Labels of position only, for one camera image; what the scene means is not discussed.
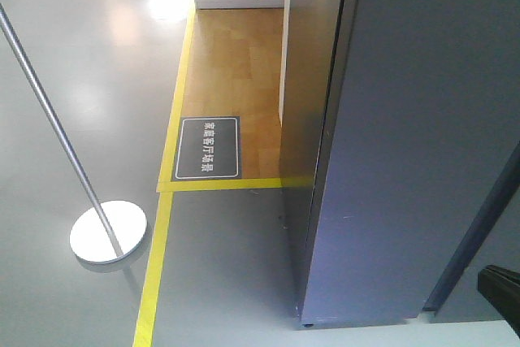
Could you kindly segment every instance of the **round metal base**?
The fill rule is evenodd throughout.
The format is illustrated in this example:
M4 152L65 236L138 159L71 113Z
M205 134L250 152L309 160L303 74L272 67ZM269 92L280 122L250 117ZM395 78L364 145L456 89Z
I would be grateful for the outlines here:
M146 217L139 206L126 201L109 201L103 202L102 208L114 229L123 255L116 255L98 213L91 208L78 218L70 238L72 251L86 262L117 262L137 248L145 235Z

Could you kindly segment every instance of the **wooden floor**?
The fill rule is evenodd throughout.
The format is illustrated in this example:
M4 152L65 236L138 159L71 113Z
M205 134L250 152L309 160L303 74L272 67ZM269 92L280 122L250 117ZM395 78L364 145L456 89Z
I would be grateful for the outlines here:
M242 177L279 176L281 9L200 10L182 116L240 116Z

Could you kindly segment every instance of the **white wall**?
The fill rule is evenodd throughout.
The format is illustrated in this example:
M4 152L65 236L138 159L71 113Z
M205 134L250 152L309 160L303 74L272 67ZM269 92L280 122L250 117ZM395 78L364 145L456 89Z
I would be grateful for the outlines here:
M282 68L279 76L279 122L282 123L284 117L284 91L285 91L285 68L287 66L287 42L289 27L289 6L291 0L284 2L284 32L282 35Z

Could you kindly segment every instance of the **black sign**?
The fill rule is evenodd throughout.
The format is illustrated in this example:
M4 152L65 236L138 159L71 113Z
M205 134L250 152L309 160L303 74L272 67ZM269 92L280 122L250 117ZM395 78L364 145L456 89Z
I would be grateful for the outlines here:
M183 118L174 180L239 179L239 117Z

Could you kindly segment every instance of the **floor marking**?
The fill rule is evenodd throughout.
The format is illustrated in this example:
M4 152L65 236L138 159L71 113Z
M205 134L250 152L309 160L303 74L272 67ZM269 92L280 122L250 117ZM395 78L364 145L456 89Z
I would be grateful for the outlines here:
M163 273L164 254L170 227L173 193L159 194L157 219L155 220L152 245L146 267L145 284L141 295L141 305L137 316L133 347L151 347L154 338L155 315Z
M205 190L238 190L238 189L279 189L282 187L280 178L266 179L229 179L229 180L190 180L178 182L162 182L157 191L205 191Z
M235 180L191 180L171 181L176 148L179 139L180 116L184 102L186 79L188 76L189 55L193 40L195 9L191 8L186 21L186 30L179 61L179 71L175 83L175 92L171 106L161 170L157 191L159 204L155 222L149 261L145 273L145 283L141 295L141 305L137 316L133 347L152 347L154 325L157 315L159 289L163 273L164 256L171 220L174 194L178 191L225 190L225 189L279 189L280 178L235 179Z
M170 180L171 171L173 169L173 155L176 151L180 111L184 100L184 88L188 74L188 60L193 37L194 18L195 9L192 7L186 20L186 30L180 54L179 71L175 83L170 122L167 129L164 152L162 153L159 181L164 176L166 176L167 180ZM153 342L155 315L157 313L158 295L161 285L161 274L163 273L164 252L166 250L172 205L173 192L159 194L157 220L152 236L148 265L146 267L145 283L141 294L141 305L139 307L139 315L137 316L133 347L151 347Z
M179 71L175 83L173 104L171 105L170 123L166 135L164 152L162 153L161 171L159 172L159 182L169 182L173 172L173 162L179 138L180 114L184 102L184 92L186 90L186 79L188 78L189 54L193 39L193 24L195 20L195 7L189 12L186 21L186 33L182 44L182 52L179 61Z

